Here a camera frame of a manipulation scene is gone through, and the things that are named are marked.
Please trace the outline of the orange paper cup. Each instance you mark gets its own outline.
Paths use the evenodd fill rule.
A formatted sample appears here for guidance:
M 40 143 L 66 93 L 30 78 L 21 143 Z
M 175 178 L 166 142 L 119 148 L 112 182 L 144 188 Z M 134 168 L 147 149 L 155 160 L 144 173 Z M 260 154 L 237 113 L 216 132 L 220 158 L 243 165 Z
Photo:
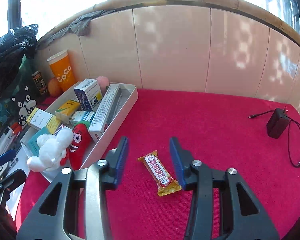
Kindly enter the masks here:
M 62 91 L 65 92 L 77 82 L 67 50 L 63 50 L 52 55 L 46 61 Z

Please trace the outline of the pink plush ball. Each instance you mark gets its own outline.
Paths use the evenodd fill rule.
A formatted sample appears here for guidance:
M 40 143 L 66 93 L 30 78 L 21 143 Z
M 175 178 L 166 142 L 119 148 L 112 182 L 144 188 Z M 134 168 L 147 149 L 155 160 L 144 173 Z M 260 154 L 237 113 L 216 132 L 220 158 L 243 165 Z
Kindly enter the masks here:
M 108 87 L 109 87 L 109 85 L 110 85 L 110 84 L 109 84 L 109 80 L 108 80 L 108 78 L 105 77 L 105 76 L 98 76 L 98 77 L 96 78 L 96 80 L 97 80 L 98 85 L 99 85 L 99 87 L 100 87 L 101 93 L 102 93 L 102 95 L 104 96 L 105 93 L 106 93 L 106 91 L 107 91 L 107 89 L 108 89 Z

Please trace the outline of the blue white medicine box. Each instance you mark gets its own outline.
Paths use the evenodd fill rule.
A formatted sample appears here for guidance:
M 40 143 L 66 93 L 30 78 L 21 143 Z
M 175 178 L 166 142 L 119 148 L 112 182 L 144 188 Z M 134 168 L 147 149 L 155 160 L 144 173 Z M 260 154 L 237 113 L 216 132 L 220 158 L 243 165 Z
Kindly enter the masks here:
M 74 87 L 79 103 L 83 111 L 97 111 L 101 101 L 102 92 L 96 79 L 85 79 L 79 85 Z

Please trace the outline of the yellow white medicine box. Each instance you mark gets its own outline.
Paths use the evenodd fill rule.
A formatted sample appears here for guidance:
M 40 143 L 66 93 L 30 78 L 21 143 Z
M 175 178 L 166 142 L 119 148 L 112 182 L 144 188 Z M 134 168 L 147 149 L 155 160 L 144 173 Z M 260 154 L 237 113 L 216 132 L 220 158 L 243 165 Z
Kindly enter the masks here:
M 61 121 L 55 115 L 37 107 L 31 112 L 26 121 L 28 125 L 38 131 L 46 127 L 50 134 L 54 134 L 61 125 Z

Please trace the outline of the black plastic bag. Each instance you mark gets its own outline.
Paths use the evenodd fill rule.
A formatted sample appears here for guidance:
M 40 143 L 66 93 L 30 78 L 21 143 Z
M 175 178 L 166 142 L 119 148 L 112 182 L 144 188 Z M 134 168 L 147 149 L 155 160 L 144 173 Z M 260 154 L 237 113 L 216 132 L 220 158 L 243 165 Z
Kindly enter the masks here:
M 16 78 L 23 57 L 34 58 L 38 24 L 9 29 L 0 37 L 0 97 Z

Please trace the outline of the yellow green aloe box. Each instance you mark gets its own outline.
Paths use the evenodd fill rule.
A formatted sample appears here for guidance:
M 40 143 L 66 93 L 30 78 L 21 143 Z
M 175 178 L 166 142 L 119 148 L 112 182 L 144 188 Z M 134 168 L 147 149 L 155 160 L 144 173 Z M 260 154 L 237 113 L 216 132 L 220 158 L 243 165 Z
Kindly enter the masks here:
M 61 120 L 62 123 L 69 124 L 71 117 L 80 106 L 78 101 L 68 100 L 55 111 L 55 116 L 58 120 Z

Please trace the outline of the red chili plush toy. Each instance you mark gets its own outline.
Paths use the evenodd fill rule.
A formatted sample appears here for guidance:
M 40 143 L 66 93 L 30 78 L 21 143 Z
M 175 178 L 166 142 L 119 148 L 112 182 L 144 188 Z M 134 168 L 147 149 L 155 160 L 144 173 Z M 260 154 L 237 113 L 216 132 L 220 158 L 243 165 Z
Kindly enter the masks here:
M 66 161 L 70 161 L 73 170 L 79 170 L 83 164 L 83 157 L 90 145 L 92 138 L 88 132 L 85 124 L 77 124 L 73 132 L 73 140 L 69 147 L 66 149 L 66 156 L 61 160 L 60 165 L 64 166 Z

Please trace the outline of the long white medicine box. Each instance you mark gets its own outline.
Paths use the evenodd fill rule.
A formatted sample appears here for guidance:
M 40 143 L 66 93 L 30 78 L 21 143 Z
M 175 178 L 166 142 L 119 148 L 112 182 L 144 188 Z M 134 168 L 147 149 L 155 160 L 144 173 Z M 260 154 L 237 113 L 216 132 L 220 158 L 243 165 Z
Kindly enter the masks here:
M 88 129 L 94 142 L 99 141 L 110 125 L 121 95 L 121 86 L 119 84 L 111 84 L 109 86 Z

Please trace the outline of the dark drink can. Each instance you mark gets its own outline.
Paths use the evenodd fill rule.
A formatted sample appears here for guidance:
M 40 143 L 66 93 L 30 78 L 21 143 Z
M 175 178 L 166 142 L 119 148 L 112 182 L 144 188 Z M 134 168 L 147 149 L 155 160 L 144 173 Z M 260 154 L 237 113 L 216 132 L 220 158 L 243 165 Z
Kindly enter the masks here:
M 34 80 L 34 83 L 41 95 L 47 94 L 47 85 L 42 77 L 42 74 L 40 71 L 36 71 L 32 74 L 32 78 Z

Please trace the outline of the black white cat case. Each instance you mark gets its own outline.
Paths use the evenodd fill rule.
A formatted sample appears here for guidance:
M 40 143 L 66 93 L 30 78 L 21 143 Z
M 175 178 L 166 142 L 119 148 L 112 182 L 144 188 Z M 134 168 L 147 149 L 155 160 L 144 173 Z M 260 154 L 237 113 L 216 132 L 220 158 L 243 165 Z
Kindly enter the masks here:
M 19 92 L 10 97 L 13 104 L 17 107 L 17 123 L 24 128 L 27 125 L 27 119 L 35 109 L 37 102 L 34 94 L 28 85 L 20 87 Z

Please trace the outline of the white barcode medicine box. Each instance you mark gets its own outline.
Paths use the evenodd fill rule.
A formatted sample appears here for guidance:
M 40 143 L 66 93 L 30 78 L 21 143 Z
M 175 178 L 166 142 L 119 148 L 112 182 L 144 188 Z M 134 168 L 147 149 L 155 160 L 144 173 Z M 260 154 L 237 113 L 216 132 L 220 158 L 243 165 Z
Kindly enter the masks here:
M 90 126 L 95 112 L 89 111 L 75 111 L 75 113 L 70 118 L 70 124 L 72 126 L 76 126 L 77 124 L 85 124 L 86 126 Z

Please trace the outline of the orange fruit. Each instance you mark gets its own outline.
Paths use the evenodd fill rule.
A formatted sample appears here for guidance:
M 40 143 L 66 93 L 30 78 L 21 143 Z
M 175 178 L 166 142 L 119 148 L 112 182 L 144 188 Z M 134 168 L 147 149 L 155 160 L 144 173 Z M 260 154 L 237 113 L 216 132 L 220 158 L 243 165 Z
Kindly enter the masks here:
M 47 90 L 52 97 L 59 97 L 63 91 L 59 85 L 58 80 L 54 77 L 47 84 Z

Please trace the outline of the white plush toy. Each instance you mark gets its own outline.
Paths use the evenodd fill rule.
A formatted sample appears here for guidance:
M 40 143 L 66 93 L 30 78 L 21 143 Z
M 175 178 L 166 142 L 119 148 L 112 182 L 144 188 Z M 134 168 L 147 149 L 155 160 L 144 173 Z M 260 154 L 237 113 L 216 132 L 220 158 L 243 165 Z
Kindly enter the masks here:
M 27 160 L 28 168 L 33 172 L 50 172 L 58 169 L 72 140 L 73 132 L 68 128 L 60 130 L 57 135 L 40 135 L 37 138 L 38 156 L 30 157 Z

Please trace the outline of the red table cloth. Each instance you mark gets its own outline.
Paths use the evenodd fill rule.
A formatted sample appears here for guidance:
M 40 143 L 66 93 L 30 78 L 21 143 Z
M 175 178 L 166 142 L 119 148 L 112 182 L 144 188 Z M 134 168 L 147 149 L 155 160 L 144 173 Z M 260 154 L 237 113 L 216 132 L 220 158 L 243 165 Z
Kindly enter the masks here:
M 300 123 L 290 104 L 241 96 L 162 90 L 138 91 L 139 98 L 109 144 L 129 139 L 121 184 L 107 192 L 113 239 L 182 239 L 189 217 L 191 192 L 159 197 L 157 185 L 137 161 L 157 150 L 174 174 L 169 139 L 210 168 L 234 167 L 245 179 L 284 236 L 300 216 Z M 267 135 L 275 108 L 287 107 L 295 120 L 279 139 Z

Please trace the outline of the yellow snack bar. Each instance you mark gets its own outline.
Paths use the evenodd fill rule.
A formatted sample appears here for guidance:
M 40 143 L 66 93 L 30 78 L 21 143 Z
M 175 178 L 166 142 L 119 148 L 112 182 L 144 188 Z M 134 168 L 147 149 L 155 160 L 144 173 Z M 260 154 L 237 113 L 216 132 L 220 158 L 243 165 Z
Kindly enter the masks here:
M 142 162 L 152 175 L 158 187 L 159 197 L 176 193 L 182 189 L 178 181 L 170 175 L 160 161 L 157 150 L 137 158 L 137 161 Z

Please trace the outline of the grey cloth on sill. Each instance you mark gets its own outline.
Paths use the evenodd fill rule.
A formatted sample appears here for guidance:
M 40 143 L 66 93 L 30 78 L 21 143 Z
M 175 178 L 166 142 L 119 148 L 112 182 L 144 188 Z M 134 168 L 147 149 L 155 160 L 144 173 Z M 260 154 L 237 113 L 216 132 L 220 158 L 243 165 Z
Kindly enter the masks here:
M 106 16 L 116 12 L 116 10 L 99 10 L 96 12 L 91 12 L 79 16 L 77 19 L 72 21 L 67 27 L 53 33 L 49 34 L 48 37 L 43 38 L 41 41 L 37 42 L 36 49 L 43 50 L 48 45 L 50 45 L 54 40 L 60 39 L 66 34 L 75 34 L 76 36 L 86 36 L 89 34 L 89 24 L 90 22 L 98 17 Z

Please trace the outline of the white cardboard tray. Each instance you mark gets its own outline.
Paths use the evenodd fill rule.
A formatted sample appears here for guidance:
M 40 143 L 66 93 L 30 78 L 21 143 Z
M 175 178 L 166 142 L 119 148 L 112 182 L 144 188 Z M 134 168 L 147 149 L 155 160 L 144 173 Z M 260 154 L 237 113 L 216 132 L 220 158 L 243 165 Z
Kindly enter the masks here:
M 121 86 L 121 92 L 122 92 L 121 99 L 118 103 L 119 106 L 115 111 L 115 115 L 113 117 L 112 122 L 107 127 L 104 134 L 101 136 L 101 139 L 99 139 L 98 142 L 92 141 L 88 146 L 84 155 L 83 164 L 80 167 L 81 169 L 89 167 L 91 164 L 95 163 L 96 161 L 102 158 L 102 155 L 105 153 L 114 135 L 117 133 L 118 129 L 124 122 L 130 110 L 133 108 L 134 104 L 138 100 L 138 90 L 136 85 L 126 84 L 126 83 L 117 83 L 117 84 Z M 48 108 L 46 109 L 46 112 L 54 114 L 55 110 L 57 110 L 59 106 L 61 106 L 67 100 L 74 98 L 75 93 L 73 91 L 73 88 L 75 87 L 75 85 L 69 88 L 61 96 L 56 98 L 52 103 L 48 104 Z M 31 152 L 27 143 L 31 139 L 31 137 L 33 137 L 33 135 L 35 135 L 37 132 L 38 131 L 36 129 L 29 127 L 28 131 L 25 133 L 25 135 L 22 137 L 20 141 L 21 146 L 28 158 L 33 156 L 33 153 Z M 41 174 L 48 182 L 51 182 L 55 178 L 55 176 L 57 176 L 58 172 L 61 171 L 61 169 L 62 168 L 60 167 L 54 171 L 41 172 Z

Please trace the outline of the black power adapter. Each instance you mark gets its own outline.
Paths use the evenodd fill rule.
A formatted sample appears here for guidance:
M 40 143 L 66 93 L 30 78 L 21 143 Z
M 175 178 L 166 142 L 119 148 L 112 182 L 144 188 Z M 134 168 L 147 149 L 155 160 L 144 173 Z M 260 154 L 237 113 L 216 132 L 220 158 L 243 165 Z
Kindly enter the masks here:
M 274 139 L 279 139 L 289 124 L 287 107 L 276 108 L 266 124 L 267 135 Z

